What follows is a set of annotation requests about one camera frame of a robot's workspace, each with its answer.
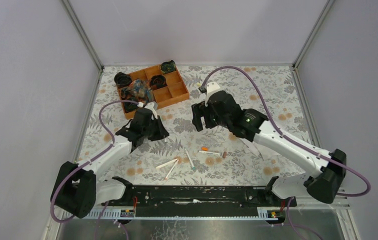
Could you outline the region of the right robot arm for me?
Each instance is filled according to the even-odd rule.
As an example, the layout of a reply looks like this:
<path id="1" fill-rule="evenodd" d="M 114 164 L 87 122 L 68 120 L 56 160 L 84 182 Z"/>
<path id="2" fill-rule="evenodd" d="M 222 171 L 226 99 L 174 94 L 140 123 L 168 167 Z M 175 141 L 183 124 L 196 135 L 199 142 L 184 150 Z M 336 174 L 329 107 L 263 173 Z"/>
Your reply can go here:
<path id="1" fill-rule="evenodd" d="M 242 109 L 233 96 L 220 90 L 209 97 L 208 101 L 193 104 L 192 123 L 197 131 L 221 126 L 236 137 L 246 140 L 250 145 L 262 145 L 288 160 L 305 172 L 290 177 L 273 177 L 266 185 L 266 190 L 276 198 L 310 195 L 325 204 L 333 203 L 345 178 L 346 154 L 336 149 L 333 152 L 305 144 L 295 139 L 292 143 L 285 133 L 278 133 L 271 121 L 261 112 L 248 108 Z"/>

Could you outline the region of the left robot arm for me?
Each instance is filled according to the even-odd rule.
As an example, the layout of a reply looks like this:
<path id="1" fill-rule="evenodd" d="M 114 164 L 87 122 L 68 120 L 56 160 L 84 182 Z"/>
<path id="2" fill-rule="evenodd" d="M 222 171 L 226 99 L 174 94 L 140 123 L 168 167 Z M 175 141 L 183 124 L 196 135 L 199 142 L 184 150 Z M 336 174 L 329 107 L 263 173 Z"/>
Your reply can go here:
<path id="1" fill-rule="evenodd" d="M 118 160 L 127 157 L 145 140 L 165 139 L 169 133 L 154 109 L 139 108 L 129 126 L 115 134 L 114 141 L 92 159 L 83 163 L 65 162 L 59 169 L 51 194 L 51 206 L 72 216 L 84 218 L 92 208 L 112 200 L 130 200 L 132 184 L 120 177 L 100 181 Z"/>

